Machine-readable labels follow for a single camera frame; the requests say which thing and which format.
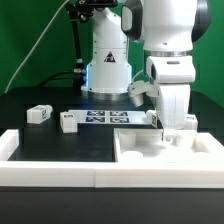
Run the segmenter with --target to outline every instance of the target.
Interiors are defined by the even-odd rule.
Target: white block
[[[0,161],[7,161],[19,146],[19,131],[7,130],[0,137]]]
[[[40,124],[51,117],[53,108],[49,105],[38,105],[27,110],[27,123]]]
[[[78,122],[74,114],[63,112],[60,114],[60,121],[64,133],[78,132]]]

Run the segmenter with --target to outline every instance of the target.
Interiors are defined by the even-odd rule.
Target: white base
[[[116,150],[119,150],[118,134],[120,131],[121,129],[115,130]],[[140,137],[137,135],[136,142],[142,138],[145,139],[143,141],[145,144],[150,139],[147,130],[145,131],[145,134],[140,131],[142,134]],[[6,132],[6,134],[11,139],[16,136],[15,132]],[[5,140],[5,135],[0,138],[0,142],[2,140]],[[201,152],[192,151],[192,159],[190,157],[188,159],[180,156],[173,157],[174,153],[170,151],[171,154],[165,153],[167,158],[164,154],[165,160],[158,158],[153,162],[148,157],[146,162],[142,162],[142,159],[137,162],[121,161],[118,158],[115,163],[9,162],[7,157],[2,157],[5,147],[11,145],[10,141],[7,141],[7,146],[0,144],[2,159],[0,161],[0,186],[224,188],[222,145],[207,133],[198,134],[194,140],[197,150],[201,150]],[[13,144],[11,149],[15,150],[16,145]]]

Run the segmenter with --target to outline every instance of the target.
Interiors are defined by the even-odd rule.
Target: white platform
[[[193,147],[188,152],[182,149],[174,156],[178,150],[175,145],[168,146],[166,152],[162,143],[156,145],[159,153],[155,154],[156,148],[147,152],[146,146],[152,138],[147,143],[145,137],[148,133],[145,135],[138,130],[136,146],[142,139],[143,158],[125,161],[120,160],[126,150],[121,147],[119,152],[120,141],[117,137],[120,131],[123,130],[115,130],[117,162],[78,163],[7,161],[7,157],[3,156],[7,151],[5,149],[11,155],[18,145],[18,131],[8,130],[0,138],[0,186],[224,188],[223,147],[211,135],[196,133]]]

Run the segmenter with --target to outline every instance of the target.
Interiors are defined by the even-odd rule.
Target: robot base
[[[97,100],[120,101],[128,98],[128,92],[124,93],[100,93],[81,89],[81,94],[84,97],[89,97]]]

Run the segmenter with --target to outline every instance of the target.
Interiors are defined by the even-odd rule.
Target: green wall
[[[11,76],[62,3],[62,0],[0,1],[0,94],[4,92]],[[204,93],[224,106],[224,1],[210,0],[210,4],[213,14],[211,27],[194,44],[197,80],[192,84],[192,89]],[[85,63],[90,61],[92,55],[91,25],[91,22],[79,24]],[[51,74],[74,68],[73,46],[70,21],[63,10],[12,87],[35,86]],[[134,72],[141,70],[142,44],[130,43],[129,63]]]

